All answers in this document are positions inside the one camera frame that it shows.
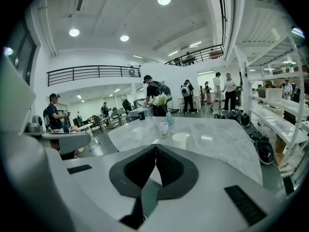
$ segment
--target floor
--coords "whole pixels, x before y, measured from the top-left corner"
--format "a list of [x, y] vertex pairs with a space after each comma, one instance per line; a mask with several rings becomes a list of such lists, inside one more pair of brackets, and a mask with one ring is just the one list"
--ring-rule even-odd
[[[229, 112], [224, 110], [219, 110], [219, 104], [215, 103], [214, 111], [210, 110], [211, 105], [202, 105], [202, 109], [199, 113], [191, 115], [184, 115], [183, 113], [178, 113], [178, 111], [173, 112], [172, 116], [175, 117], [197, 117], [197, 118], [213, 118], [214, 114], [227, 115]], [[248, 134], [255, 131], [255, 127], [245, 129]], [[107, 134], [102, 134], [100, 130], [94, 130], [92, 133], [89, 131], [91, 136], [90, 146], [86, 146], [84, 151], [81, 152], [78, 157], [95, 157], [102, 156], [105, 154], [110, 154], [115, 151], [113, 144], [109, 141]], [[98, 144], [98, 137], [104, 140], [100, 140], [101, 144]], [[275, 165], [261, 165], [262, 176], [263, 176], [263, 186], [270, 191], [278, 200], [283, 201], [286, 199], [283, 180], [280, 175], [279, 169]], [[152, 180], [148, 180], [145, 187], [142, 190], [142, 206], [143, 211], [146, 216], [149, 216], [151, 212], [155, 209], [156, 200], [154, 199], [156, 192], [162, 188], [161, 185], [157, 184]]]

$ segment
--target black metal railing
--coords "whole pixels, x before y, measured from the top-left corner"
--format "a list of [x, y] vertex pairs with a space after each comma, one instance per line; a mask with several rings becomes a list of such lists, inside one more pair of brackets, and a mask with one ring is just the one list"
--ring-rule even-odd
[[47, 72], [48, 86], [58, 83], [100, 77], [140, 77], [140, 69], [118, 65], [85, 65]]
[[177, 57], [165, 64], [188, 66], [191, 64], [204, 62], [210, 59], [215, 59], [223, 56], [223, 46], [221, 44], [210, 46], [195, 52]]

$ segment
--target white countertop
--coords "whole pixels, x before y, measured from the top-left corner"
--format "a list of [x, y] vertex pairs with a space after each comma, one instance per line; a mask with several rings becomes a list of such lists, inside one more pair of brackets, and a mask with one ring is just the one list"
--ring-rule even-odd
[[[229, 163], [259, 184], [263, 184], [260, 162], [244, 129], [234, 120], [175, 117], [169, 126], [169, 135], [160, 136], [157, 124], [166, 121], [165, 117], [146, 117], [135, 120], [108, 133], [119, 151], [126, 151], [142, 145], [163, 144], [174, 146], [172, 136], [183, 132], [187, 138], [186, 150], [220, 159]], [[134, 138], [132, 130], [141, 127], [143, 138]], [[152, 178], [160, 183], [159, 173], [154, 171]]]

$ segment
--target window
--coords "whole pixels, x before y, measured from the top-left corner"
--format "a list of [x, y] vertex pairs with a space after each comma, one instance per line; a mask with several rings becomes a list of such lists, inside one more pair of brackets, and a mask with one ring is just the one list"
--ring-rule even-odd
[[6, 47], [13, 50], [8, 57], [23, 79], [30, 84], [31, 67], [36, 45], [24, 19], [16, 24]]

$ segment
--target white ceiling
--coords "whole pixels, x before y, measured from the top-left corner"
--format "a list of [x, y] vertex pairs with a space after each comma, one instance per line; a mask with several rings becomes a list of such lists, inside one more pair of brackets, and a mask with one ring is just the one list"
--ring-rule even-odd
[[[135, 84], [135, 89], [142, 87], [141, 84]], [[131, 84], [115, 84], [115, 85], [102, 85], [95, 87], [86, 87], [80, 88], [77, 90], [72, 90], [68, 92], [59, 93], [60, 97], [71, 104], [79, 103], [81, 100], [90, 101], [99, 98], [108, 98], [109, 95], [113, 96], [127, 95], [131, 93]]]
[[[81, 11], [76, 11], [77, 4], [78, 0], [47, 0], [57, 51], [108, 48], [169, 60], [169, 53], [192, 43], [202, 41], [200, 49], [213, 45], [206, 0], [171, 0], [166, 6], [157, 0], [85, 0]], [[71, 28], [78, 28], [80, 35], [69, 36]], [[120, 41], [123, 34], [130, 37], [128, 42]]]

